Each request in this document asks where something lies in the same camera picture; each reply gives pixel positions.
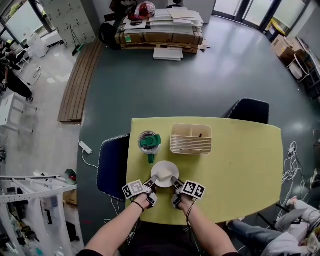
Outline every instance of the green lid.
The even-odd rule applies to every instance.
[[[147,147],[154,147],[161,144],[161,137],[159,134],[156,134],[154,136],[148,136],[144,139],[140,140],[140,146],[147,146]]]

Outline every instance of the white wall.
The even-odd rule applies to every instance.
[[[311,15],[313,14],[314,10],[316,8],[319,8],[318,4],[315,0],[311,0],[307,8],[305,9],[305,12],[303,13],[302,17],[299,19],[298,23],[294,26],[289,37],[296,37],[298,33],[301,31],[301,29],[304,27],[304,25],[307,23],[307,21],[310,19]]]
[[[100,24],[105,22],[105,15],[113,14],[114,12],[110,9],[112,0],[92,0],[96,12],[99,17]],[[168,6],[168,0],[151,0],[157,9],[163,9]]]
[[[215,2],[216,0],[183,0],[183,5],[189,10],[198,12],[204,23],[209,23]]]
[[[100,24],[105,22],[105,15],[114,13],[110,9],[111,0],[92,0],[92,2],[98,14]]]
[[[320,57],[320,7],[317,6],[311,17],[298,33],[298,37],[309,45],[314,54]]]

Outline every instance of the power strip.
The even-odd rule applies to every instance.
[[[79,146],[87,152],[89,155],[92,154],[92,150],[90,147],[88,147],[83,141],[80,141]]]

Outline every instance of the plastic bag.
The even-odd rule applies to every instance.
[[[149,1],[140,3],[134,12],[134,15],[129,16],[129,19],[134,20],[146,20],[155,15],[156,6]]]

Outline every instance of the gray floor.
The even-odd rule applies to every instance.
[[[36,170],[47,174],[63,174],[66,169],[76,170],[81,126],[57,122],[75,62],[76,58],[64,45],[57,45],[45,57],[33,58],[23,72],[18,73],[24,80],[34,84],[33,75],[36,68],[41,66],[41,77],[30,87],[34,94],[32,104],[38,110],[26,108],[22,115],[13,111],[13,121],[33,129],[32,134],[18,134],[1,128],[1,132],[8,136],[7,140],[1,138],[1,145],[6,147],[7,152],[6,164],[1,165],[1,175],[33,176]]]
[[[93,150],[87,160],[96,165],[102,142],[128,134],[132,118],[221,117],[239,99],[253,98],[270,104],[269,123],[282,129],[284,155],[296,141],[304,174],[310,178],[313,129],[319,128],[320,119],[318,102],[305,96],[259,31],[212,17],[204,34],[211,49],[185,54],[181,62],[154,60],[151,50],[102,50],[80,132],[80,140]],[[115,212],[110,197],[97,189],[97,170],[85,165],[80,153],[78,207],[86,244],[103,220],[114,218]],[[299,184],[295,182],[292,195],[300,195]],[[284,186],[282,199],[290,185]],[[278,214],[274,207],[264,212],[273,220]],[[246,218],[246,222],[256,223],[257,216]]]

